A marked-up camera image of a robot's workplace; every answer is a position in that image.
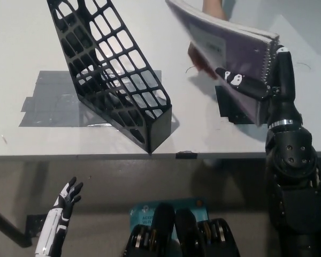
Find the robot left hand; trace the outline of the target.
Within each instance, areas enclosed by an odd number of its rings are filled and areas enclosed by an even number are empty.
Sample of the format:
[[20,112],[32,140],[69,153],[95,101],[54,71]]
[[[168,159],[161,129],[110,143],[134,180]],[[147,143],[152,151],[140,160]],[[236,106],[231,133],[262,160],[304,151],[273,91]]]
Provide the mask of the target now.
[[35,256],[61,256],[73,207],[81,200],[82,187],[83,183],[77,183],[77,178],[73,177],[61,190],[46,216]]

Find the person hand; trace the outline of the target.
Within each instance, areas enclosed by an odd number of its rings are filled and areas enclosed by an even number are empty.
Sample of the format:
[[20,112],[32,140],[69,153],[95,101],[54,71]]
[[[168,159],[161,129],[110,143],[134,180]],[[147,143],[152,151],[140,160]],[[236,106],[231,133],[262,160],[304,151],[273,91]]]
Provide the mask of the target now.
[[204,71],[213,80],[218,79],[215,71],[211,69],[205,58],[199,53],[192,43],[190,43],[188,47],[188,56],[198,71]]

